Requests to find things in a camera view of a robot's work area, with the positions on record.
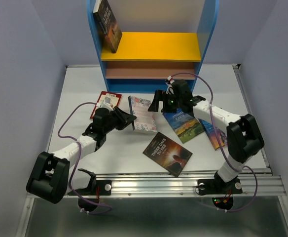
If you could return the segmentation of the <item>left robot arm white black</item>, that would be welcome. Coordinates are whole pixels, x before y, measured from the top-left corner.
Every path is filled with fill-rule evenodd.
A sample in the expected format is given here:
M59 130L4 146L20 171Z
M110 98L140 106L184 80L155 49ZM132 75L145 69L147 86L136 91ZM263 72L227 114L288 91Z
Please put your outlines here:
M41 152L35 161L26 185L26 191L53 204L71 191L70 168L80 158L96 152L112 130L123 130L134 120L131 115L114 107L112 110L98 108L93 121L73 143L56 152Z

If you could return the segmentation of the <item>red white cover book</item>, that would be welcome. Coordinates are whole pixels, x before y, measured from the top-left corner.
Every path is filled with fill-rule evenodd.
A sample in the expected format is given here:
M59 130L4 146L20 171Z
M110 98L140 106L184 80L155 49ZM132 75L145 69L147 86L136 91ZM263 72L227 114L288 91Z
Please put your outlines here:
M122 95L118 93L113 93L113 92L107 92L107 91L102 91L100 93L100 96L97 100L96 106L92 111L92 114L90 116L90 119L93 119L95 112L98 108L100 108L100 104L102 102L107 102L111 103L114 107L118 106L120 101L121 101Z

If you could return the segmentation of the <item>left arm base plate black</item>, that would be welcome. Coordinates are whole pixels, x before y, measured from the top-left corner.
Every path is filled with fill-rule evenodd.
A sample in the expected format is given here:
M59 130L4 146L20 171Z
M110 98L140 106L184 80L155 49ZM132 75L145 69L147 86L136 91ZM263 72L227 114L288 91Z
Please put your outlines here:
M87 188L75 189L75 191L82 196L110 196L111 185L111 180L96 180L95 183L88 185Z

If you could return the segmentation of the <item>floral cover book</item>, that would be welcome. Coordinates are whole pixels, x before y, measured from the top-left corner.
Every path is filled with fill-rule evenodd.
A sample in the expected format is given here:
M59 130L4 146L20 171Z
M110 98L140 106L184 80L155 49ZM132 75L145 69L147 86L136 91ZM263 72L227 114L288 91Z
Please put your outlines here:
M158 131L153 112L148 111L151 101L135 96L129 96L128 102L131 115L137 117L132 122L133 131L147 134L157 133Z

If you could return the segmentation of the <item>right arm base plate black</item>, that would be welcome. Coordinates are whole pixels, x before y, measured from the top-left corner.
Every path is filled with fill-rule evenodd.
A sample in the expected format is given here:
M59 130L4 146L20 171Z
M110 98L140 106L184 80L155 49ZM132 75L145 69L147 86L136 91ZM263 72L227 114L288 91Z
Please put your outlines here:
M240 180L235 178L227 183L216 179L200 179L197 181L196 192L201 195L242 194Z

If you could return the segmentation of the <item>Three Days to See book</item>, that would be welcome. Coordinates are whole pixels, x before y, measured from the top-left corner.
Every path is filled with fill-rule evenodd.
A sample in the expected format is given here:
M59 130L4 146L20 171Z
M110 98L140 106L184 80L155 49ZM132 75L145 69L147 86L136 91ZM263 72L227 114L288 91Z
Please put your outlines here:
M181 174L193 155L192 152L160 132L154 136L143 154L175 177Z

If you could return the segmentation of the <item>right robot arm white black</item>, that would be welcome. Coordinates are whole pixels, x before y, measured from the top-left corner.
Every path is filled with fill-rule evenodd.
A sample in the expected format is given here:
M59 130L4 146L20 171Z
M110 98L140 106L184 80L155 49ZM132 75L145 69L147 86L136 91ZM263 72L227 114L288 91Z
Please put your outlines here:
M184 80L167 80L166 91L156 90L150 112L175 113L181 109L197 119L211 123L214 129L220 129L227 138L228 154L224 154L225 162L212 179L200 180L197 193L201 196L225 194L229 191L242 193L236 186L238 175L245 164L263 147L264 140L253 115L240 116L227 112L212 104L202 96L194 96Z

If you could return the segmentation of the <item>A Tale of Two Cities book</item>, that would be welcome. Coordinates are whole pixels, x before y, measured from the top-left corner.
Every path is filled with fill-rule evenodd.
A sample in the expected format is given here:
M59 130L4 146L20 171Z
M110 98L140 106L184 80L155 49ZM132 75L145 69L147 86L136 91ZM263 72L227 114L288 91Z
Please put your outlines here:
M93 17L98 24L101 39L106 41L112 53L116 53L122 38L122 31L107 0L95 1Z

